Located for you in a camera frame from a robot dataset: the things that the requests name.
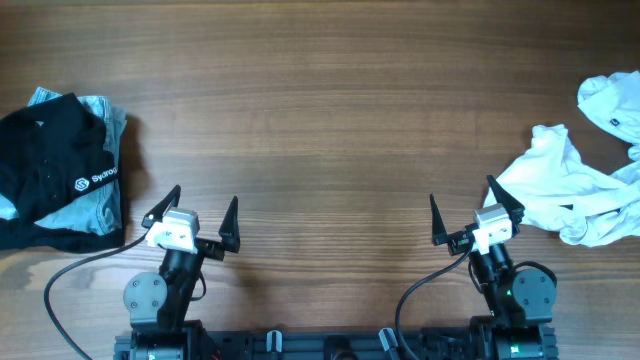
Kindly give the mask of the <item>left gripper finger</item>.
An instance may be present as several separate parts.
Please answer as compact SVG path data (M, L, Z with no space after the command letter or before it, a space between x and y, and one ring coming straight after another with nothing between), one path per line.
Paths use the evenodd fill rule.
M180 195L181 187L179 185L175 185L159 203L144 215L141 226L145 229L150 229L154 223L161 222L163 216L171 207L178 206Z
M227 252L238 253L240 249L238 206L238 197L234 196L218 231L221 243Z

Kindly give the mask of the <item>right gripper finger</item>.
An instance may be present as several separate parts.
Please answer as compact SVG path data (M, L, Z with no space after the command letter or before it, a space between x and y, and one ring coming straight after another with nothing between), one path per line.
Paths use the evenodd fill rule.
M518 235L520 233L519 225L524 217L525 206L507 192L492 175L487 176L487 181L496 201L505 208L511 220L512 234L514 236Z
M433 194L430 195L432 214L432 243L442 245L448 242L448 234Z

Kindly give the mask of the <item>white Puma t-shirt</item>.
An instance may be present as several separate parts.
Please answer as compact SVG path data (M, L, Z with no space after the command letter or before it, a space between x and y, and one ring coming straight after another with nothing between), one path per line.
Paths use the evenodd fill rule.
M586 165L556 126L532 128L531 147L498 176L525 207L524 225L557 232L569 245L598 247L639 235L639 72L585 80L577 107L608 134L631 145L631 163L610 174Z

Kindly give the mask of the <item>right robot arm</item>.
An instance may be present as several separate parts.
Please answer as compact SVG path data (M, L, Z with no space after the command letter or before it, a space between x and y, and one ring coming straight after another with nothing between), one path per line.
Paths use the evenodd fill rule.
M531 359L559 357L555 330L549 326L557 278L547 267L515 264L506 242L520 232L525 206L489 175L496 203L477 210L474 222L449 233L434 198L430 199L435 245L464 255L476 289L490 311L468 327L437 328L422 333L426 359Z

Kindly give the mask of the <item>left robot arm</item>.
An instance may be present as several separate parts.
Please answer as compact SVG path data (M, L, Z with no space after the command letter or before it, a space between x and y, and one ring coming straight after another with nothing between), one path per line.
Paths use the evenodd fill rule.
M219 228L219 241L200 238L198 214L179 206L181 187L175 186L143 218L143 240L165 250L155 272L142 272L126 285L124 305L130 315L131 336L114 344L115 359L220 359L220 347L199 320L185 319L193 294L204 283L206 259L221 261L240 249L239 200L234 197Z

